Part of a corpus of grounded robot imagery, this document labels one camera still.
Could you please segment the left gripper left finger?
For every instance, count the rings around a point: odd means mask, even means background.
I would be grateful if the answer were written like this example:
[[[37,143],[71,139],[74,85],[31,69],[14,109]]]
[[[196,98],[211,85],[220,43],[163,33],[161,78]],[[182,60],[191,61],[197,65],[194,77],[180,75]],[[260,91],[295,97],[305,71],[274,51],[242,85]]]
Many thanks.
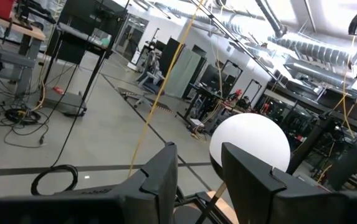
[[[169,142],[116,185],[0,198],[0,223],[171,223],[178,150]]]

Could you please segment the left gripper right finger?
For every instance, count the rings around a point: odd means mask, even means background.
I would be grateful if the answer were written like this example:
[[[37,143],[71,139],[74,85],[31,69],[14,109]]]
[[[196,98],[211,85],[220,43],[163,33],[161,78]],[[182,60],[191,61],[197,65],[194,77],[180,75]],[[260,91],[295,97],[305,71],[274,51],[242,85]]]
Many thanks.
[[[357,191],[311,186],[228,142],[221,161],[239,223],[357,223]]]

